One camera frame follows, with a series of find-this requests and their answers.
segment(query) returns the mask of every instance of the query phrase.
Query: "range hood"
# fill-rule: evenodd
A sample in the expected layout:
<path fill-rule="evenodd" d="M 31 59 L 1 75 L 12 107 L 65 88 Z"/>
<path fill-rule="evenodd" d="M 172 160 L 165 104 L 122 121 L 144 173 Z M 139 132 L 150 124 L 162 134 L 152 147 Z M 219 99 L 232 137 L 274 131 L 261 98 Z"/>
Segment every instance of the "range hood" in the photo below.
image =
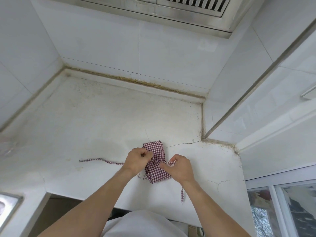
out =
<path fill-rule="evenodd" d="M 254 0 L 55 0 L 228 39 Z"/>

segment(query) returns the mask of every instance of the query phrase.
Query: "forearm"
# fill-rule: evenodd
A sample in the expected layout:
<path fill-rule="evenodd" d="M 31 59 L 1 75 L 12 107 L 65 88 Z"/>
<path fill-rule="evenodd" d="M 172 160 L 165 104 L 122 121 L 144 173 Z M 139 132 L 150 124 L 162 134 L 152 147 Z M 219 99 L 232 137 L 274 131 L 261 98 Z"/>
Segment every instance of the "forearm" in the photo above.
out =
<path fill-rule="evenodd" d="M 206 236 L 250 237 L 196 181 L 184 183 L 183 188 L 193 203 Z"/>
<path fill-rule="evenodd" d="M 131 178 L 129 171 L 120 169 L 107 183 L 39 237 L 99 237 L 117 199 Z"/>

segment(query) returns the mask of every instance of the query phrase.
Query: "folded checkered apron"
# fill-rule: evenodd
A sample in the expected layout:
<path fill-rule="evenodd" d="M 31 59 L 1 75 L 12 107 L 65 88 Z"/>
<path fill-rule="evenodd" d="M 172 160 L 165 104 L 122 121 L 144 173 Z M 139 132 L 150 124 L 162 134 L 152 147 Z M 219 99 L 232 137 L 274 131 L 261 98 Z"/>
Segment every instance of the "folded checkered apron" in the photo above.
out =
<path fill-rule="evenodd" d="M 171 178 L 171 176 L 168 174 L 168 172 L 164 171 L 159 167 L 159 163 L 167 163 L 167 164 L 174 164 L 175 162 L 166 162 L 165 157 L 165 151 L 163 148 L 163 144 L 161 141 L 154 141 L 154 142 L 148 142 L 144 143 L 143 148 L 145 148 L 148 151 L 153 152 L 153 158 L 147 163 L 145 166 L 145 173 L 147 179 L 150 183 L 156 183 L 165 179 Z M 116 164 L 116 165 L 123 165 L 124 163 L 116 163 L 112 161 L 105 160 L 103 158 L 97 158 L 97 159 L 85 159 L 80 160 L 79 162 L 85 162 L 85 161 L 91 161 L 91 160 L 102 160 L 109 164 Z M 181 190 L 181 202 L 184 201 L 184 191 L 183 188 Z"/>

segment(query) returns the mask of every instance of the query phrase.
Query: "person's left arm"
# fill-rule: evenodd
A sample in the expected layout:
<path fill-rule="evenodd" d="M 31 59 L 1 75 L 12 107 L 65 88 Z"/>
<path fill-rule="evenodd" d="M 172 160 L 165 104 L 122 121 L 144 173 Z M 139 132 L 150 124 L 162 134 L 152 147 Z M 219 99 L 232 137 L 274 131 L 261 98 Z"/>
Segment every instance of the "person's left arm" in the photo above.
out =
<path fill-rule="evenodd" d="M 107 183 L 38 237 L 99 237 L 124 187 L 152 157 L 153 153 L 144 148 L 132 149 L 122 168 Z"/>

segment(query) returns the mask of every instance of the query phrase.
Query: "person's left hand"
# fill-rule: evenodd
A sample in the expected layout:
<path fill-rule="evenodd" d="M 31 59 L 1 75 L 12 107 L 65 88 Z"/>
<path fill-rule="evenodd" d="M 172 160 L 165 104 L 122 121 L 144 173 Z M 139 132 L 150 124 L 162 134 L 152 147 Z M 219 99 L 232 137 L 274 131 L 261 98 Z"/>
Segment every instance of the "person's left hand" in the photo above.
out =
<path fill-rule="evenodd" d="M 128 153 L 122 169 L 130 171 L 134 177 L 145 168 L 152 157 L 153 153 L 151 151 L 147 151 L 145 148 L 134 148 Z"/>

